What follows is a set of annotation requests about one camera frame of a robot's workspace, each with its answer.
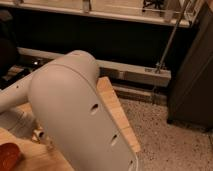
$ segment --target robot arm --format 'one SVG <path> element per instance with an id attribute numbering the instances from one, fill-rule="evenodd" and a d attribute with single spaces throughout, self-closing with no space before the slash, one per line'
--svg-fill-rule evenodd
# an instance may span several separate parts
<path id="1" fill-rule="evenodd" d="M 25 118 L 10 109 L 29 101 L 44 131 L 76 171 L 139 171 L 136 155 L 96 91 L 98 76 L 95 59 L 83 51 L 48 63 L 0 93 L 0 126 L 16 127 L 18 116 L 29 135 L 34 116 Z"/>

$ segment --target wooden table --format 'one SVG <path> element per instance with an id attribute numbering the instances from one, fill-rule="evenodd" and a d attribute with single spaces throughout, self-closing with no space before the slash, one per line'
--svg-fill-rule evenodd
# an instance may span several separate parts
<path id="1" fill-rule="evenodd" d="M 100 78 L 97 89 L 130 146 L 135 152 L 139 152 L 140 145 L 109 79 L 107 77 Z M 26 112 L 32 112 L 29 104 L 24 104 L 20 108 Z M 50 150 L 45 145 L 17 139 L 0 128 L 0 144 L 6 142 L 16 143 L 24 156 L 15 171 L 74 171 L 57 149 Z"/>

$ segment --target orange object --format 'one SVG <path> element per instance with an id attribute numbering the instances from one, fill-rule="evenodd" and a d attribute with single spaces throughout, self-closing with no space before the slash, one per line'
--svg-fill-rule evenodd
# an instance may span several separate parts
<path id="1" fill-rule="evenodd" d="M 11 171 L 21 157 L 19 147 L 14 143 L 0 146 L 0 171 Z"/>

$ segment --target black panel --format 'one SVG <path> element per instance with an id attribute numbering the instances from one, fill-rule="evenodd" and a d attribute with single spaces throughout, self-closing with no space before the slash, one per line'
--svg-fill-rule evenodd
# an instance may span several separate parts
<path id="1" fill-rule="evenodd" d="M 67 53 L 82 49 L 98 59 L 154 67 L 172 27 L 10 8 L 19 45 Z M 196 34 L 180 28 L 166 60 L 178 70 Z"/>

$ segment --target terrazzo floor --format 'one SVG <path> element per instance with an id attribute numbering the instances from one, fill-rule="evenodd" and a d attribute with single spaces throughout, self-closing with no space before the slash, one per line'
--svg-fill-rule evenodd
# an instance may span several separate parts
<path id="1" fill-rule="evenodd" d="M 213 149 L 202 129 L 166 123 L 167 107 L 119 98 L 141 144 L 143 171 L 213 171 Z"/>

